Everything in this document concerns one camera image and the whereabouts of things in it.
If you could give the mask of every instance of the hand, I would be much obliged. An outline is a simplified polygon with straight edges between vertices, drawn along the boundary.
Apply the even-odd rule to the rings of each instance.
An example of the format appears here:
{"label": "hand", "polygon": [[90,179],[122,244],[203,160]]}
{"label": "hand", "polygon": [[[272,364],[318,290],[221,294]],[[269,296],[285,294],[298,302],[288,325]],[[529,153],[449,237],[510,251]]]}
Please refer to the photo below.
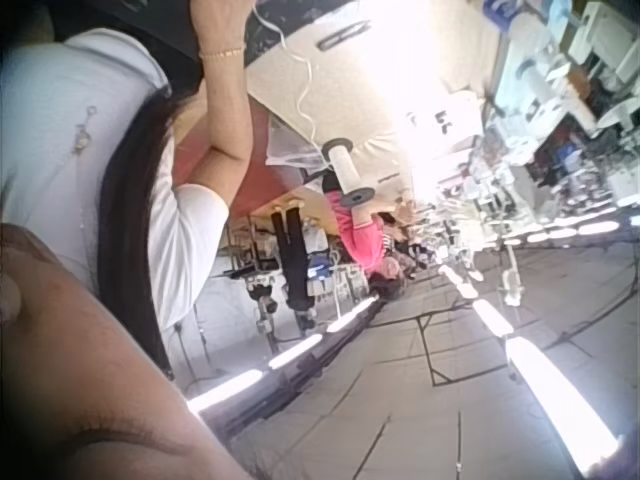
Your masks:
{"label": "hand", "polygon": [[191,21],[200,50],[217,53],[240,48],[255,3],[256,0],[191,0]]}

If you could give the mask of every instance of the person in black clothes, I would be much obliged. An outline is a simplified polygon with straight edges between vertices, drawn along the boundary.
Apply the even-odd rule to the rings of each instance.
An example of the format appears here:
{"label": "person in black clothes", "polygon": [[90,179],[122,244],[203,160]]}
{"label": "person in black clothes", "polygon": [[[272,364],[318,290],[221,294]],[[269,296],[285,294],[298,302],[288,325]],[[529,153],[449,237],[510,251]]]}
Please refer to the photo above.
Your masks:
{"label": "person in black clothes", "polygon": [[274,212],[271,221],[278,239],[282,271],[288,286],[287,305],[294,312],[306,313],[315,305],[315,299],[307,292],[309,257],[302,234],[300,205],[287,210],[285,216],[286,231],[281,211]]}

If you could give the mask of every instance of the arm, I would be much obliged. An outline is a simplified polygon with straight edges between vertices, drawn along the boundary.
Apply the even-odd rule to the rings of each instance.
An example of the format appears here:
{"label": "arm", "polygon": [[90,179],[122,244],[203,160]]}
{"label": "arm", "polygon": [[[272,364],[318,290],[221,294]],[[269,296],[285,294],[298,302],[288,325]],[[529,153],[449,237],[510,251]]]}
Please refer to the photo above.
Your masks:
{"label": "arm", "polygon": [[[227,205],[231,205],[244,180],[253,149],[242,55],[245,23],[253,3],[191,1],[191,16],[203,56],[211,146],[189,183],[213,190]],[[229,51],[234,54],[216,56]]]}
{"label": "arm", "polygon": [[2,275],[20,296],[2,324],[2,411],[60,468],[52,476],[249,480],[53,253],[15,227],[2,234]]}

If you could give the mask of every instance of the woman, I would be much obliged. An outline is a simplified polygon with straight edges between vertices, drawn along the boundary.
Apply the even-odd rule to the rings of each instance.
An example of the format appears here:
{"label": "woman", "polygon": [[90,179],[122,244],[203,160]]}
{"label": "woman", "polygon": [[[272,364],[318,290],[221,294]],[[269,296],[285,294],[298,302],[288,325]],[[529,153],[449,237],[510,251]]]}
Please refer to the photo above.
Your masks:
{"label": "woman", "polygon": [[253,0],[192,0],[210,148],[173,189],[176,110],[133,38],[93,30],[4,59],[2,221],[28,228],[170,370],[160,330],[192,308],[247,172],[244,29]]}
{"label": "woman", "polygon": [[322,181],[322,190],[331,204],[338,222],[340,239],[351,258],[365,271],[369,287],[383,300],[394,300],[402,292],[403,269],[393,255],[394,239],[400,240],[396,229],[386,227],[378,212],[396,210],[396,206],[371,201],[352,209],[340,203],[342,189],[334,172]]}

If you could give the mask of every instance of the white fabric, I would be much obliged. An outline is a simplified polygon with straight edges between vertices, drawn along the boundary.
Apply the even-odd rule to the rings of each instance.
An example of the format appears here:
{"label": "white fabric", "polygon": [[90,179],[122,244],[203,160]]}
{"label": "white fabric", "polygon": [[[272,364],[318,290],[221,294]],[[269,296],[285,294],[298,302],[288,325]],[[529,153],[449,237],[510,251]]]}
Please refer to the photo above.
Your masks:
{"label": "white fabric", "polygon": [[302,227],[302,235],[308,254],[324,252],[329,249],[329,240],[324,228],[307,223]]}
{"label": "white fabric", "polygon": [[[105,29],[5,58],[0,77],[2,221],[35,233],[96,293],[105,168],[140,106],[167,85],[136,40]],[[94,112],[89,118],[89,111]],[[78,126],[90,140],[74,151]],[[167,146],[152,194],[151,285],[161,327],[191,309],[209,275],[228,208],[196,185],[172,189]]]}
{"label": "white fabric", "polygon": [[229,208],[200,185],[172,188],[173,142],[152,192],[149,268],[156,315],[166,329],[184,318],[202,291],[218,253]]}

